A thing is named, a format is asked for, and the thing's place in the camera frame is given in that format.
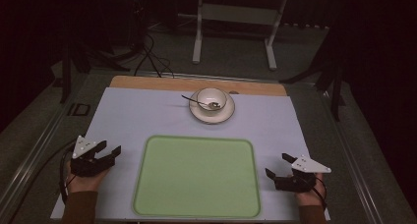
green rounded rectangle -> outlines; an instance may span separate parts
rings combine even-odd
[[[151,216],[255,217],[261,205],[253,151],[247,140],[150,137],[133,208]]]

black stand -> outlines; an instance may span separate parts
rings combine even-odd
[[[325,91],[333,83],[330,111],[334,119],[338,122],[340,121],[338,117],[338,104],[340,101],[342,70],[346,67],[346,60],[342,51],[336,47],[339,46],[337,43],[335,31],[330,30],[314,57],[310,68],[290,79],[280,80],[279,82],[282,84],[294,84],[315,73],[322,72],[315,83],[315,87],[317,90]]]
[[[74,37],[69,30],[64,33],[64,46],[62,53],[62,97],[61,103],[64,103],[71,93],[71,61],[80,73],[88,73],[91,69],[87,54],[102,62],[105,66],[116,71],[130,71],[116,64],[100,52],[85,45],[81,40]]]

white paper sheet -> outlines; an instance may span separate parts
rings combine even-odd
[[[96,218],[153,219],[138,216],[132,209],[138,169],[149,137],[173,135],[249,140],[255,149],[262,206],[260,215],[251,220],[298,220],[293,194],[277,191],[265,174],[265,168],[281,177],[292,174],[290,164],[281,159],[281,153],[294,157],[309,156],[291,99],[287,96],[233,94],[236,104],[233,116],[221,124],[207,125],[191,114],[189,102],[181,94],[191,96],[192,92],[106,89],[86,138],[107,140],[107,148],[97,157],[118,145],[122,145],[122,153],[100,187]],[[61,198],[58,198],[51,218],[61,218],[63,209]]]

metal rail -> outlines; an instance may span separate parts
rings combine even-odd
[[[32,150],[21,163],[12,181],[7,186],[5,192],[0,198],[0,223],[8,223],[10,220],[10,214],[14,209],[18,199],[22,196],[25,191],[26,183],[31,179],[31,175],[36,167],[39,159],[42,157],[45,149],[49,145],[56,130],[58,129],[65,113],[70,108],[70,105],[74,101],[77,93],[81,89],[87,75],[78,74],[73,82],[72,93],[67,98],[65,104],[60,105],[56,110],[55,114],[43,130],[42,134],[32,147]]]

metal spoon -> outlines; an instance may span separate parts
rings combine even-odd
[[[204,104],[204,105],[208,106],[208,108],[210,108],[210,109],[219,109],[219,108],[220,108],[220,105],[219,105],[217,102],[211,102],[211,103],[209,103],[209,104],[206,104],[206,103],[202,103],[202,102],[200,102],[200,101],[197,101],[197,100],[195,100],[195,99],[192,99],[192,98],[186,97],[186,96],[184,96],[184,95],[182,95],[182,94],[181,94],[181,96],[183,96],[184,98],[186,98],[186,99],[188,99],[188,100],[194,101],[194,102],[196,102],[196,103]]]

